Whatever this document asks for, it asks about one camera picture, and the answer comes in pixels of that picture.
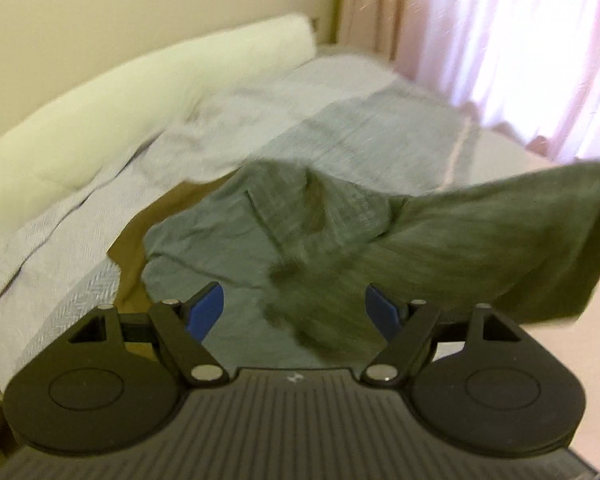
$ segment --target bedsheet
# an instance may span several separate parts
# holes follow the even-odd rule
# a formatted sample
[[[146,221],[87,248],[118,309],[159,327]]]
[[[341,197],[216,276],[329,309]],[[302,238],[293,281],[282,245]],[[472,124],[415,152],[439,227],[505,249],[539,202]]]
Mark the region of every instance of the bedsheet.
[[[48,319],[56,330],[70,321],[50,318],[54,311],[93,306],[76,285],[91,283],[101,298],[115,290],[115,281],[102,281],[115,280],[102,263],[107,248],[180,181],[215,180],[250,157],[280,158],[321,160],[321,170],[373,189],[425,192],[467,180],[477,136],[478,127],[441,99],[362,56],[318,58],[217,95],[195,120],[130,152],[0,247],[0,387],[30,342],[29,356],[49,340]]]

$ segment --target gray blanket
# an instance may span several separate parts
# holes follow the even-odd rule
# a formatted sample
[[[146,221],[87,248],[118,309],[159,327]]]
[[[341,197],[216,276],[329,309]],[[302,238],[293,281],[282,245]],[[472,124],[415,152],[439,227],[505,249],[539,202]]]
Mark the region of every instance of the gray blanket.
[[[269,186],[281,189],[281,178],[288,184],[284,193],[269,192]],[[204,345],[229,370],[322,366],[322,360],[296,344],[293,333],[265,319],[263,293],[269,285],[269,269],[282,262],[287,251],[308,255],[328,246],[359,244],[390,224],[388,196],[333,179],[326,189],[330,198],[326,221],[342,227],[339,235],[304,238],[298,245],[292,242],[298,238],[295,229],[272,237],[266,228],[270,216],[297,219],[306,184],[302,166],[249,164],[198,206],[146,234],[148,264],[142,280],[152,300],[185,300],[211,280],[221,283],[224,313]],[[262,200],[268,201],[265,207]]]
[[[118,272],[107,248],[135,213],[178,182],[215,180],[245,160],[275,159],[378,191],[421,194],[466,182],[477,137],[477,125],[442,100],[359,56],[317,59],[214,98],[195,121],[167,129],[73,204],[39,245],[10,249],[21,263],[10,275],[0,272],[0,320],[19,312],[29,318],[24,332],[0,342],[0,385],[85,311],[112,300]]]

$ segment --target bed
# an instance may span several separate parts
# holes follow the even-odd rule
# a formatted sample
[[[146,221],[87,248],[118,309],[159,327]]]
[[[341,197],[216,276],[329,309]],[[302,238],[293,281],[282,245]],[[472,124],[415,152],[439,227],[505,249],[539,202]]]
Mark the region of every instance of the bed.
[[[373,99],[381,111],[355,123]],[[138,212],[183,180],[215,181],[261,158],[407,194],[552,166],[373,57],[317,48],[300,14],[128,62],[0,138],[0,388],[112,301],[120,282],[107,249]],[[600,467],[600,284],[575,324],[528,330],[586,386],[574,448]]]

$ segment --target metal pin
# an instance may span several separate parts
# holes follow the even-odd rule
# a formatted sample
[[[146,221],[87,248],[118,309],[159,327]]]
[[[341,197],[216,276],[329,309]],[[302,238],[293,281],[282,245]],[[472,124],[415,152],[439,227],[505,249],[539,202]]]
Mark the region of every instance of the metal pin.
[[[398,318],[401,323],[405,323],[409,319],[409,307],[405,305],[398,305],[396,307],[398,310]]]
[[[198,365],[191,370],[191,377],[197,381],[217,381],[223,370],[216,365]]]
[[[398,370],[391,365],[371,365],[365,370],[365,374],[374,381],[391,381],[398,376]]]

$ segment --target mattress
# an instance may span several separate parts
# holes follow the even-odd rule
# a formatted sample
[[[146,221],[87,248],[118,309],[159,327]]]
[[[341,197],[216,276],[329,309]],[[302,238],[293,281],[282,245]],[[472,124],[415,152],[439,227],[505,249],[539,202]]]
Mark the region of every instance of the mattress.
[[[391,71],[368,58],[337,55],[309,62],[278,80],[251,86],[248,90],[241,88],[220,94],[203,105],[192,123],[173,125],[168,128],[168,134],[158,132],[145,144],[133,146],[105,168],[89,186],[54,206],[52,214],[47,212],[42,220],[36,219],[33,223],[38,222],[41,229],[37,233],[44,231],[45,236],[32,241],[31,225],[18,232],[11,245],[5,248],[7,255],[14,256],[13,260],[7,257],[0,264],[0,272],[8,282],[0,288],[0,386],[4,387],[18,366],[26,362],[23,354],[29,351],[28,358],[31,358],[42,348],[41,344],[32,346],[36,338],[48,341],[52,337],[45,323],[48,324],[54,312],[58,314],[58,304],[72,288],[90,275],[103,258],[106,248],[136,212],[182,180],[209,182],[253,156],[298,158],[302,151],[298,144],[292,144],[293,149],[288,144],[282,148],[275,144],[280,143],[284,134],[297,123],[314,117],[334,103],[368,98],[390,86],[396,78]],[[411,105],[426,102],[440,106],[435,96],[415,87],[411,88],[411,92],[408,97],[413,101],[409,101]],[[381,182],[381,190],[424,192],[431,190],[426,189],[427,186],[435,189],[453,184],[478,184],[551,166],[501,134],[469,124],[457,112],[450,117],[456,117],[457,127],[451,128],[454,136],[450,139],[446,155],[440,155],[440,147],[434,145],[423,155],[431,161],[444,158],[439,174],[432,177],[426,186],[419,182],[420,187],[409,181],[414,179],[413,173],[396,174]],[[429,110],[419,124],[420,127],[422,124],[435,125],[439,120],[440,117]],[[469,130],[473,132],[473,139],[468,137]],[[424,138],[427,132],[413,130],[411,134]],[[385,141],[395,142],[396,139],[387,137]],[[336,145],[345,153],[342,142]],[[184,147],[187,151],[183,158],[178,156],[178,150]],[[357,150],[357,153],[368,150],[363,139],[346,148]],[[306,152],[305,158],[310,153],[310,150]],[[170,162],[168,168],[164,165],[165,161]],[[367,162],[368,168],[358,170],[343,170],[342,165],[330,162],[327,170],[331,169],[331,173],[344,171],[344,174],[336,176],[349,177],[361,184],[378,184],[378,175],[383,171],[386,173],[386,163],[379,163],[375,158],[367,159]],[[400,158],[396,158],[390,166],[397,167],[399,164]],[[377,171],[373,178],[370,168]],[[455,168],[450,176],[448,168]],[[94,198],[97,196],[104,196],[102,202]],[[91,215],[88,229],[85,222],[77,221],[87,213]],[[78,250],[76,240],[82,240],[82,250]],[[14,252],[17,242],[28,244],[28,253]],[[65,248],[71,254],[61,264],[57,262],[58,267],[44,267],[42,248],[48,250],[52,244],[56,248]],[[28,272],[27,269],[35,266],[36,262],[42,266],[38,270],[45,269],[45,276],[40,272]],[[45,297],[32,295],[34,287],[36,290],[48,290],[49,294]],[[24,298],[30,298],[29,304],[23,301]],[[600,359],[596,356],[600,352],[600,333],[594,344],[589,337],[597,323],[600,323],[600,286],[582,321],[568,326],[541,326],[529,330],[576,372],[584,382],[589,398],[595,401],[589,403],[574,447],[594,465],[600,466]],[[591,362],[595,362],[596,366],[590,366]]]

